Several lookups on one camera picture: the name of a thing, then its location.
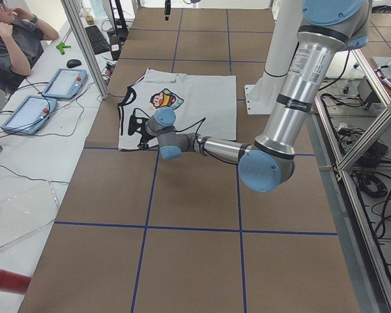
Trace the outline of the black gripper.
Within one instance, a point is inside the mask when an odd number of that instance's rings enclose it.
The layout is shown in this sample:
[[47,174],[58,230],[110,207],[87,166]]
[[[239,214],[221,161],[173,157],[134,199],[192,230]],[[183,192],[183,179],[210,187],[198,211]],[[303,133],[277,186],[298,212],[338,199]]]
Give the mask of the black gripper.
[[131,136],[135,133],[141,135],[141,138],[138,143],[138,149],[149,148],[150,134],[147,132],[146,129],[146,124],[148,120],[149,120],[149,116],[138,117],[136,115],[136,109],[133,110],[133,113],[129,118],[128,135]]

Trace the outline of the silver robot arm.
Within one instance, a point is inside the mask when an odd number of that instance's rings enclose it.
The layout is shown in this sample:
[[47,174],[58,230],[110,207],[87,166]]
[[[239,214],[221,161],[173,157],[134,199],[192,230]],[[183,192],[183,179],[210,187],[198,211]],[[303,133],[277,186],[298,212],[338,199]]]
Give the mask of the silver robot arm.
[[294,142],[311,110],[323,78],[340,51],[353,50],[368,41],[371,1],[284,1],[273,37],[291,51],[283,58],[284,81],[272,96],[273,107],[264,131],[253,144],[181,134],[176,114],[162,106],[152,116],[132,115],[127,132],[139,134],[139,149],[156,140],[164,160],[197,152],[236,164],[242,182],[256,192],[268,192],[292,176]]

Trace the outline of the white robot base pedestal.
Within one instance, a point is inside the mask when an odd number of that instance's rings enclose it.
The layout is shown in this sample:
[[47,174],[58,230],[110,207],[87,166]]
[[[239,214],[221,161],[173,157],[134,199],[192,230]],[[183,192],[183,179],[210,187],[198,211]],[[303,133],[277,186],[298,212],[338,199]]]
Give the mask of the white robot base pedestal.
[[280,1],[263,75],[256,84],[244,86],[249,115],[272,113],[295,54],[302,19],[302,1]]

